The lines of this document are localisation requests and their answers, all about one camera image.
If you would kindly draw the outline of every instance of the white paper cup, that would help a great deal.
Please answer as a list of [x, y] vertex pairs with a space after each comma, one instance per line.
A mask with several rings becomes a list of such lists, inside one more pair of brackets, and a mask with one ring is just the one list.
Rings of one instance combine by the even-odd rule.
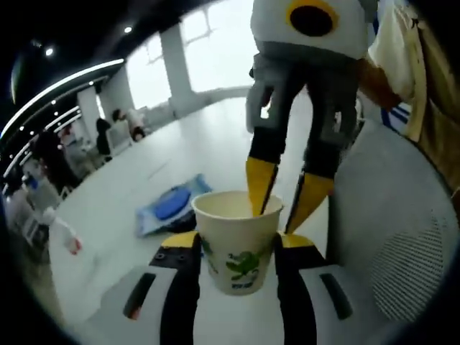
[[217, 288], [248, 295], [261, 288], [278, 230], [282, 202], [271, 196], [263, 216], [253, 217], [248, 192], [207, 193], [192, 201], [198, 233]]

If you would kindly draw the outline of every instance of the white wall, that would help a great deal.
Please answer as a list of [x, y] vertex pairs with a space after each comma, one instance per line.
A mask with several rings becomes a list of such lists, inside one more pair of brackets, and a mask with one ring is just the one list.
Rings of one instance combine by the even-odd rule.
[[93, 144], [96, 144], [98, 132], [96, 130], [96, 120], [99, 119], [99, 109], [96, 102], [96, 89], [91, 86], [78, 93], [78, 105], [82, 113], [82, 119], [88, 130], [88, 136]]
[[125, 66], [104, 85], [99, 97], [108, 121], [111, 121], [111, 115], [115, 109], [121, 109], [123, 111], [134, 109]]
[[208, 102], [197, 96], [190, 87], [179, 25], [162, 32], [160, 39], [172, 94], [170, 105], [176, 116], [182, 117], [203, 108]]
[[83, 139], [84, 142], [90, 141], [88, 130], [86, 129], [85, 122], [82, 118], [75, 120], [72, 123], [72, 131], [77, 140]]

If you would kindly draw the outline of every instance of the blue object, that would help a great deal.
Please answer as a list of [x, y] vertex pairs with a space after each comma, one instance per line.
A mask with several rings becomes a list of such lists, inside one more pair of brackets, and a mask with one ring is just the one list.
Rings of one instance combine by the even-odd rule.
[[183, 210], [190, 200], [191, 192], [186, 187], [176, 187], [166, 192], [154, 207], [155, 216], [164, 221]]
[[196, 196], [211, 191], [202, 174], [169, 189], [156, 201], [136, 211], [136, 236], [194, 230], [196, 220], [190, 202]]

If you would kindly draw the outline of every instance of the mesh chair back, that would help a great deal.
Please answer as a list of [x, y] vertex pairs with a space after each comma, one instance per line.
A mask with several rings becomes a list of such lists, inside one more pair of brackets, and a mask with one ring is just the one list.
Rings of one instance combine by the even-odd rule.
[[458, 240], [438, 173], [408, 140], [368, 121], [336, 174], [328, 258], [371, 285], [388, 318], [413, 321]]

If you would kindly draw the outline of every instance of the white cloth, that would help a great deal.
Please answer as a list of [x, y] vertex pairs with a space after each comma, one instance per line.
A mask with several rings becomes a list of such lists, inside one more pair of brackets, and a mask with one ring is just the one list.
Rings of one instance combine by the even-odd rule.
[[27, 202], [27, 192], [19, 189], [4, 200], [6, 225], [10, 231], [21, 233], [22, 227], [35, 213]]
[[369, 47], [372, 62], [383, 69], [393, 92], [404, 102], [414, 97], [414, 77], [404, 36], [415, 12], [401, 1], [387, 1], [379, 32]]
[[134, 109], [130, 109], [126, 112], [126, 120], [128, 121], [130, 132], [132, 132], [137, 127], [142, 128], [144, 126], [141, 120], [141, 116]]

